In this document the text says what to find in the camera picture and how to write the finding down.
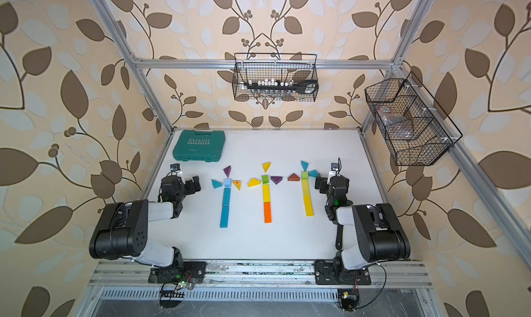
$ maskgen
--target white table surface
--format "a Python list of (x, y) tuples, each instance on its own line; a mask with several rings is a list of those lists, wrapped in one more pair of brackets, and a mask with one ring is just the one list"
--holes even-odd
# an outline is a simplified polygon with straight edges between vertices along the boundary
[[(156, 201), (160, 180), (177, 161), (172, 156), (180, 135), (177, 131), (149, 194)], [(309, 178), (313, 217), (304, 210), (302, 184), (288, 181), (301, 176), (301, 160), (328, 176), (330, 163), (341, 157), (341, 174), (350, 179), (347, 197), (354, 204), (381, 203), (365, 151), (357, 131), (225, 131), (219, 162), (180, 161), (184, 178), (199, 175), (201, 192), (187, 196), (176, 219), (150, 222), (149, 237), (181, 250), (185, 259), (331, 259), (335, 256), (336, 225), (324, 211), (326, 195), (315, 190)], [(270, 181), (272, 223), (264, 223), (262, 187), (249, 188), (252, 177), (261, 180), (262, 163), (271, 162), (267, 174), (282, 176)], [(230, 178), (241, 180), (240, 191), (231, 187), (228, 228), (220, 228), (223, 188), (214, 189), (211, 179), (223, 182), (223, 168), (231, 166)], [(355, 243), (355, 230), (345, 226), (343, 247)]]

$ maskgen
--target black wire basket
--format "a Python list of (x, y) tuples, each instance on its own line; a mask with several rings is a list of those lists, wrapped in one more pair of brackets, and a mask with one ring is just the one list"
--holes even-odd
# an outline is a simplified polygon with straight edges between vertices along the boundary
[[(427, 105), (414, 87), (418, 79), (388, 79), (365, 89), (365, 99), (397, 166), (430, 166), (452, 147), (462, 133), (435, 97)], [(434, 117), (439, 111), (455, 129), (448, 132)]]
[(235, 53), (234, 99), (315, 101), (316, 60), (315, 54)]

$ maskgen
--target metal grating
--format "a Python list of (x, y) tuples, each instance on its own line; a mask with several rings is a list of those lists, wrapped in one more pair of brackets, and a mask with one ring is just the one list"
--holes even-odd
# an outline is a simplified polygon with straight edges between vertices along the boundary
[[(160, 287), (107, 287), (101, 300), (158, 300)], [(269, 301), (336, 302), (337, 290), (330, 288), (194, 288), (185, 290), (184, 300), (192, 301)]]

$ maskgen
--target yellow triangle block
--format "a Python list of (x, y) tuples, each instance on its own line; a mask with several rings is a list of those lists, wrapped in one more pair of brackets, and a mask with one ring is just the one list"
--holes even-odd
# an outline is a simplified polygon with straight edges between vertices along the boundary
[(249, 187), (254, 187), (260, 185), (260, 181), (256, 180), (255, 178), (252, 178), (251, 181), (249, 181)]
[(240, 190), (240, 188), (242, 187), (241, 181), (233, 180), (233, 184), (236, 188), (238, 188), (238, 190)]

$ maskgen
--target blue block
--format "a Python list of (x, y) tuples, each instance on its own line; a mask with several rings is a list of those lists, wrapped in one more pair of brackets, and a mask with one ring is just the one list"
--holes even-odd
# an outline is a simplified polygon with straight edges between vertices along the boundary
[(229, 226), (229, 207), (222, 207), (222, 220), (219, 223), (220, 228)]
[(216, 180), (212, 180), (212, 187), (214, 187), (214, 189), (216, 189), (216, 188), (219, 188), (219, 187), (223, 187), (223, 184), (221, 182), (216, 181)]
[(228, 207), (230, 202), (230, 188), (225, 188), (223, 190), (223, 207)]

